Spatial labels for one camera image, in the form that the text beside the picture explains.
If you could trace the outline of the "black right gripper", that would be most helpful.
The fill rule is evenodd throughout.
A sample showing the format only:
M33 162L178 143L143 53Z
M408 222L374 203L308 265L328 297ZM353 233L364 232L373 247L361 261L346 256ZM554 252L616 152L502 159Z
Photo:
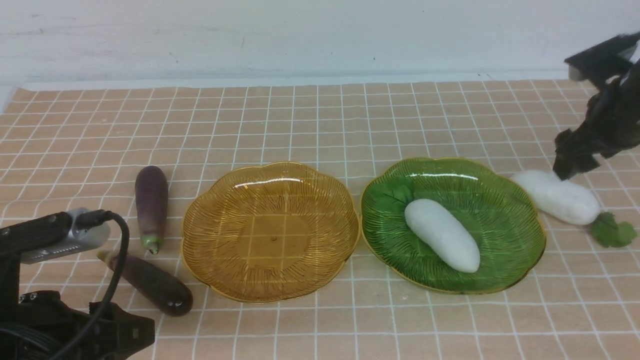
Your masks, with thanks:
M601 164L594 154L611 158L640 142L640 66L634 63L587 103L583 129L566 129L555 137L552 170L562 181L589 173Z

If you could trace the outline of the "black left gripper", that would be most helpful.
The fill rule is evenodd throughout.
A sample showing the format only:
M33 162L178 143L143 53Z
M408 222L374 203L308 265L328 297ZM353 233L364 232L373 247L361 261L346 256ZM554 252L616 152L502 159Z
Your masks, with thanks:
M155 342L155 322L112 302L113 291L70 308L58 291L18 295L18 257L1 259L3 360L127 360Z

